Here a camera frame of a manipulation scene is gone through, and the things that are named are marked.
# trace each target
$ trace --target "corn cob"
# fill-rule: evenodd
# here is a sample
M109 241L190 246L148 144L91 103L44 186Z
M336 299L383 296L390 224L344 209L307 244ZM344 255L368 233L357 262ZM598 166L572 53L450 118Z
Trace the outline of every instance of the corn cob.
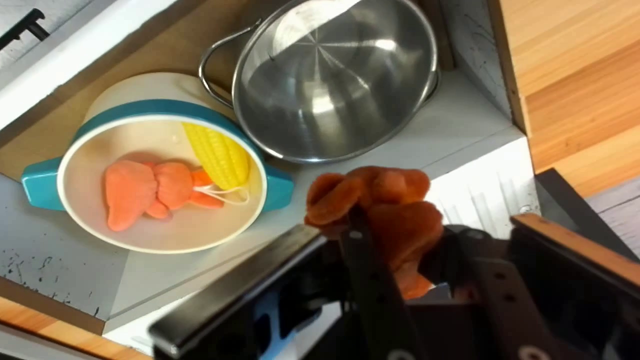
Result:
M223 190L245 186L250 172L250 155L230 136L183 122L185 133L204 172Z

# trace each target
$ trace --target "metal bowl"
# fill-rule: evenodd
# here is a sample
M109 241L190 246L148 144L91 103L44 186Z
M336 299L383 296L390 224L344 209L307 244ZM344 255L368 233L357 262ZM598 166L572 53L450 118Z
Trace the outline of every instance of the metal bowl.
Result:
M246 133L283 159L373 149L437 85L437 35L411 0L294 1L240 34L252 35L237 63L232 107Z

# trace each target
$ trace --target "stainless steel pot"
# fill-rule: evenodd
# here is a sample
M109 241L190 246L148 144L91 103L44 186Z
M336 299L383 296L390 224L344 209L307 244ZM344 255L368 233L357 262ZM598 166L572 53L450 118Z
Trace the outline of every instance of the stainless steel pot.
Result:
M204 67L243 35L230 103ZM439 46L411 0L299 0L215 42L198 75L273 155L330 161L377 147L413 118L437 85Z

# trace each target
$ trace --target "toy kitchen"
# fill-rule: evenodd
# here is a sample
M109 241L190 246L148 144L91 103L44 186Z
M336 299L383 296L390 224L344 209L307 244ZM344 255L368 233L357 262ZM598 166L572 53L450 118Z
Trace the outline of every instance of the toy kitchen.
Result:
M324 172L425 170L426 198L447 224L499 238L510 216L539 211L528 140L512 120L483 0L4 7L0 297L48 316L30 331L54 342L102 357L152 356L148 326L300 225L307 190ZM386 24L383 12L398 16ZM321 49L305 46L323 39ZM363 85L373 77L384 85ZM305 130L296 115L308 118ZM121 159L144 149L157 157ZM293 357L310 346L299 337Z

